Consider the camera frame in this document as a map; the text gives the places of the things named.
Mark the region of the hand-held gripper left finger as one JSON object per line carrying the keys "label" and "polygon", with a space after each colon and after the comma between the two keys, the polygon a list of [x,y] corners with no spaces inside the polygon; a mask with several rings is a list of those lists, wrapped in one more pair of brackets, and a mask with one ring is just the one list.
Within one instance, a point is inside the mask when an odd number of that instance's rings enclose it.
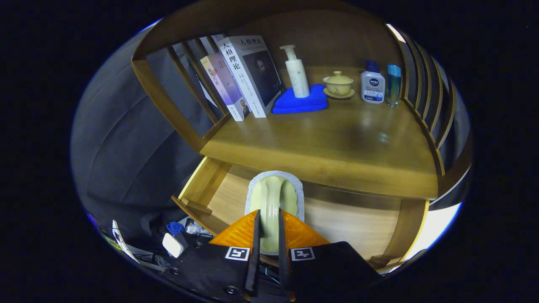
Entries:
{"label": "hand-held gripper left finger", "polygon": [[244,216],[253,227],[247,230],[248,244],[220,245],[212,240],[192,242],[178,258],[172,259],[168,280],[179,291],[202,303],[242,303],[244,293],[257,286],[259,269],[260,213]]}

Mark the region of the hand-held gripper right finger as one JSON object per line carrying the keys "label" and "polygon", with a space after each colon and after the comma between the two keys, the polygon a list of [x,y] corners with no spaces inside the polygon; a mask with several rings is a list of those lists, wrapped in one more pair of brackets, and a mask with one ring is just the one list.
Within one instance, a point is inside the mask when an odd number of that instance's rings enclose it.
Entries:
{"label": "hand-held gripper right finger", "polygon": [[294,215],[279,213],[280,282],[286,296],[363,297],[382,276],[348,243],[331,243]]}

